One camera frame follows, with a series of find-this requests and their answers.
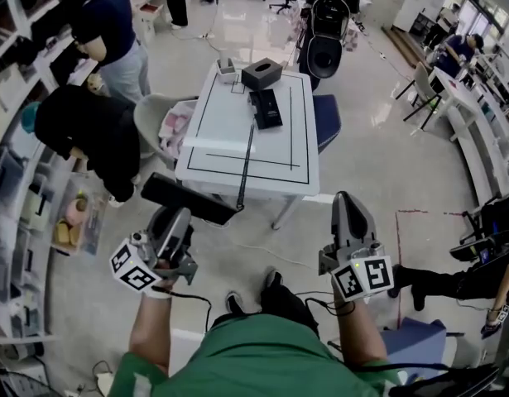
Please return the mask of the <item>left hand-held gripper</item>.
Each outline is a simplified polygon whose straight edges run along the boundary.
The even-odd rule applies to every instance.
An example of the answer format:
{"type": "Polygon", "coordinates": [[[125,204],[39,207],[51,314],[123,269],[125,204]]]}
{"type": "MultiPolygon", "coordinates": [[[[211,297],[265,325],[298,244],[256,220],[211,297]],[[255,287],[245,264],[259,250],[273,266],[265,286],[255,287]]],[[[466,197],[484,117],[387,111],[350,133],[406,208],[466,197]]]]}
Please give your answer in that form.
{"type": "Polygon", "coordinates": [[[171,218],[172,209],[160,207],[152,215],[147,233],[134,232],[121,242],[109,258],[116,281],[138,293],[150,293],[163,281],[180,277],[192,283],[198,265],[185,244],[191,212],[180,208],[171,218]]]}

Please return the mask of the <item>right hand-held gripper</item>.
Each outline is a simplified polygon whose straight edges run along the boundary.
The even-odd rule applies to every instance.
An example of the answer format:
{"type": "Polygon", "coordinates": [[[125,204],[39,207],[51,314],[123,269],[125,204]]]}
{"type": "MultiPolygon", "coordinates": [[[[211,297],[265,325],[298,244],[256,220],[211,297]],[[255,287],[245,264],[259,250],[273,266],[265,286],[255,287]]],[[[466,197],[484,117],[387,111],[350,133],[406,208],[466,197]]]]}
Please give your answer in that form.
{"type": "Polygon", "coordinates": [[[319,251],[319,275],[329,274],[344,302],[365,299],[394,287],[391,257],[376,240],[375,221],[360,200],[345,191],[334,195],[331,233],[335,243],[319,251]]]}

